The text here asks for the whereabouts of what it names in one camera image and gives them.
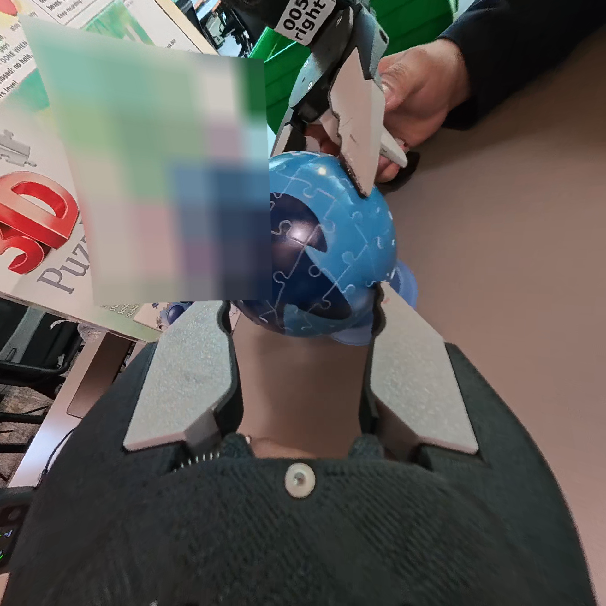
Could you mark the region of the person's left hand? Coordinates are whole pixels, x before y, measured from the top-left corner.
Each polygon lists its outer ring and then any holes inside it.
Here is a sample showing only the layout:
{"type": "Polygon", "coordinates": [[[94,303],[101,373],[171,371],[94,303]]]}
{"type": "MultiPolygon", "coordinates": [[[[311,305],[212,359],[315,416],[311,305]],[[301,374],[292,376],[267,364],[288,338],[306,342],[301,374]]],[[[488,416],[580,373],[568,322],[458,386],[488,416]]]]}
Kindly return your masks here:
{"type": "Polygon", "coordinates": [[[268,438],[247,436],[248,444],[255,457],[262,459],[316,459],[315,454],[305,450],[288,447],[268,438]]]}

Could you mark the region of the green plastic bin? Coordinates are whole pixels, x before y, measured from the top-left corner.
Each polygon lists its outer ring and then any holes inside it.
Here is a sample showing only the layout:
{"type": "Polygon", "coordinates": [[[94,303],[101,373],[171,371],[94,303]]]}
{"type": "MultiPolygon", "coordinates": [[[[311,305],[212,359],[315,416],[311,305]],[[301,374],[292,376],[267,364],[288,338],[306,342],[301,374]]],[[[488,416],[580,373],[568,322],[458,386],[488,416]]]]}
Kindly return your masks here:
{"type": "MultiPolygon", "coordinates": [[[[458,1],[371,1],[376,18],[389,37],[386,55],[434,40],[453,22],[458,1]]],[[[264,60],[267,122],[279,130],[294,83],[310,51],[266,28],[250,58],[264,60]]]]}

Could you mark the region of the blue puzzle ball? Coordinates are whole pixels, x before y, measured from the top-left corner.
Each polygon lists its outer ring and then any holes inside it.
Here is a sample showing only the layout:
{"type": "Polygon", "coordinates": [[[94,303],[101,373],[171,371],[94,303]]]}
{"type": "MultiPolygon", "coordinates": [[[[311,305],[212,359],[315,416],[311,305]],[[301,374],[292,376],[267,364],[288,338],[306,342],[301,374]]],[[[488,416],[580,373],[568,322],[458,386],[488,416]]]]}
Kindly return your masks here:
{"type": "Polygon", "coordinates": [[[371,321],[375,285],[396,267],[393,218],[373,188],[362,197],[337,158],[306,151],[269,160],[271,294],[232,304],[291,337],[335,335],[371,321]]]}

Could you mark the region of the blue plastic ball stand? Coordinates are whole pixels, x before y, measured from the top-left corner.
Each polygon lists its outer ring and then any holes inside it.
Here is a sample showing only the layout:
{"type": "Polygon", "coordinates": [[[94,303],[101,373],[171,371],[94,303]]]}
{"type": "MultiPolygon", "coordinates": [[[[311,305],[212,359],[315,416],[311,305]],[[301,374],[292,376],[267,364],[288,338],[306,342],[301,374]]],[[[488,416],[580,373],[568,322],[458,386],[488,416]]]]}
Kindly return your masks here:
{"type": "MultiPolygon", "coordinates": [[[[418,299],[418,284],[411,269],[397,260],[395,268],[388,278],[391,288],[404,299],[412,308],[416,308],[418,299]]],[[[373,312],[369,311],[359,322],[348,329],[333,333],[330,337],[344,345],[365,346],[372,338],[373,312]]]]}

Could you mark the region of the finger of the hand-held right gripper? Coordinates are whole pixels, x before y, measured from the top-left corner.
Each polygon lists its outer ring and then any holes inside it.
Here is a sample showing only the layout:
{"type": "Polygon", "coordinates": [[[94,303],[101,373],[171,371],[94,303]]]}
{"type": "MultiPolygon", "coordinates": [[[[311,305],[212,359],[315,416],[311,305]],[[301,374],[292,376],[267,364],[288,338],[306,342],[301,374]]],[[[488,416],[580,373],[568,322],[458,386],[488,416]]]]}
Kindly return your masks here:
{"type": "Polygon", "coordinates": [[[329,90],[338,158],[361,197],[367,198],[375,184],[381,149],[383,90],[373,78],[365,78],[359,49],[353,48],[340,66],[329,90]]]}
{"type": "Polygon", "coordinates": [[[302,121],[295,110],[289,108],[276,135],[270,157],[287,152],[306,151],[307,139],[305,129],[306,124],[304,121],[302,121]]]}

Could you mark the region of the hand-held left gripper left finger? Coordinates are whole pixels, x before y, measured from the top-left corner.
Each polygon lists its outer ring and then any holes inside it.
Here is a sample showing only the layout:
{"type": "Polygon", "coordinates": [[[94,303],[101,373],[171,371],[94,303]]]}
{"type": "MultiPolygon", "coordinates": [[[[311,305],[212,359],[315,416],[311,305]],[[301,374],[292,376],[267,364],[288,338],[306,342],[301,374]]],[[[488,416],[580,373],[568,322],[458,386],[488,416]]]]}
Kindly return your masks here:
{"type": "Polygon", "coordinates": [[[182,444],[209,454],[243,419],[238,361],[227,301],[196,302],[157,342],[132,419],[126,451],[182,444]]]}

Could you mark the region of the green printed puzzle box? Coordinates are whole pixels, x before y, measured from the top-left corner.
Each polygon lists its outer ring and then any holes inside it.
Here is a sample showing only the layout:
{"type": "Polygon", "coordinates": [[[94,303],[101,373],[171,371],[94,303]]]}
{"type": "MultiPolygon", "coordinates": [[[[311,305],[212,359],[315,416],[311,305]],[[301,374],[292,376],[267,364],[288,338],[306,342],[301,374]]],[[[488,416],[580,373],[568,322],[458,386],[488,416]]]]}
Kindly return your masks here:
{"type": "Polygon", "coordinates": [[[186,305],[93,303],[76,190],[50,110],[1,105],[1,295],[153,342],[186,305]]]}

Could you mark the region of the printed task sheet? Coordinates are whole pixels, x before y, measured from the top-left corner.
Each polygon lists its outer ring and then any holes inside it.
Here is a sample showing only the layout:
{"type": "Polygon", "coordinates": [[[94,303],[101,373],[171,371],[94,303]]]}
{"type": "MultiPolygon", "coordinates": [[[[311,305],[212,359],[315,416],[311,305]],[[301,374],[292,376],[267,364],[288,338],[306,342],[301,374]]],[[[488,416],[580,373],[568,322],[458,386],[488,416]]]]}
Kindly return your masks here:
{"type": "Polygon", "coordinates": [[[20,16],[168,49],[217,53],[191,1],[1,1],[1,101],[36,70],[20,16]]]}

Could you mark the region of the person's right forearm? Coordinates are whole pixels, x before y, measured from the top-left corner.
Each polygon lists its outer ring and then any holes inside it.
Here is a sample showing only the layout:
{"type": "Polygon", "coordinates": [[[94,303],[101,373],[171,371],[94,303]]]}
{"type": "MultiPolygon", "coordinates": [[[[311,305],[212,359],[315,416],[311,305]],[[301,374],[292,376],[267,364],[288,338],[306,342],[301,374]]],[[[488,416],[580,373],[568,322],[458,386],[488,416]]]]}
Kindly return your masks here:
{"type": "Polygon", "coordinates": [[[438,38],[460,50],[470,97],[443,127],[468,130],[605,24],[605,1],[475,1],[438,38]]]}

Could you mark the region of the dark grey power bank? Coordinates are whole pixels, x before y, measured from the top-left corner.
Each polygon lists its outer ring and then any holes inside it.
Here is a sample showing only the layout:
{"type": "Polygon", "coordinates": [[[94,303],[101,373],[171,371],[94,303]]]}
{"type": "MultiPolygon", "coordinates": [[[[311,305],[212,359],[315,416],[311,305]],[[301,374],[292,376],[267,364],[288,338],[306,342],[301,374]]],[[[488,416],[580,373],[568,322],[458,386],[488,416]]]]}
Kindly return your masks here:
{"type": "Polygon", "coordinates": [[[33,487],[1,488],[1,574],[9,563],[33,501],[33,487]]]}

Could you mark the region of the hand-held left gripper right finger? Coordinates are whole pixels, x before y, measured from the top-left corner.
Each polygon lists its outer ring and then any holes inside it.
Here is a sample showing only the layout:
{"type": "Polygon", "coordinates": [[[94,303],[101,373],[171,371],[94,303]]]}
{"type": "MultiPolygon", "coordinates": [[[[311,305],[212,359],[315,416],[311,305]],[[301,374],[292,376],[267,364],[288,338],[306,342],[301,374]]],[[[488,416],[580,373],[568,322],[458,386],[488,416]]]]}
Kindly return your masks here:
{"type": "Polygon", "coordinates": [[[388,283],[375,289],[359,421],[398,461],[423,446],[479,451],[442,336],[388,283]]]}

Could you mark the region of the person's right hand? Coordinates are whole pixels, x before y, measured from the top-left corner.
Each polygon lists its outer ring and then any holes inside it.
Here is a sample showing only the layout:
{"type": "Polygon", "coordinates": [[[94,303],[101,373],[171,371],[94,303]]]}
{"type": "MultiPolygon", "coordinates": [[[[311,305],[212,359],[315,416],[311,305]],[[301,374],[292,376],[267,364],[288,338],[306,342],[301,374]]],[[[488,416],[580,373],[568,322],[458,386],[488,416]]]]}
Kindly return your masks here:
{"type": "Polygon", "coordinates": [[[462,53],[447,39],[385,56],[378,71],[385,96],[383,125],[404,152],[434,135],[448,113],[470,96],[462,53]]]}

